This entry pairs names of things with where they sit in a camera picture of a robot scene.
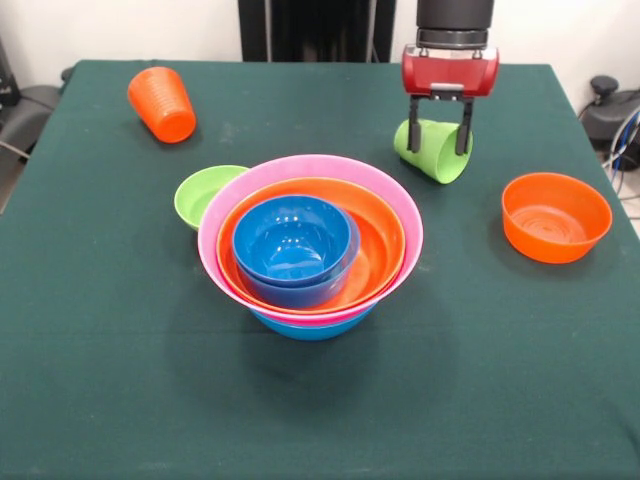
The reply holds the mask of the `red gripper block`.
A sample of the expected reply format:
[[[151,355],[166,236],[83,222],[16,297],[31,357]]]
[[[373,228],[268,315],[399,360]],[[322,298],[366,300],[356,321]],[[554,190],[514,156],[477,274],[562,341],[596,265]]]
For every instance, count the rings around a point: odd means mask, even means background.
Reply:
[[[480,50],[443,50],[406,45],[401,70],[405,91],[410,96],[407,148],[417,153],[421,147],[419,122],[420,97],[456,94],[463,105],[456,133],[456,154],[467,154],[471,138],[474,99],[488,96],[499,70],[499,51],[495,47]]]

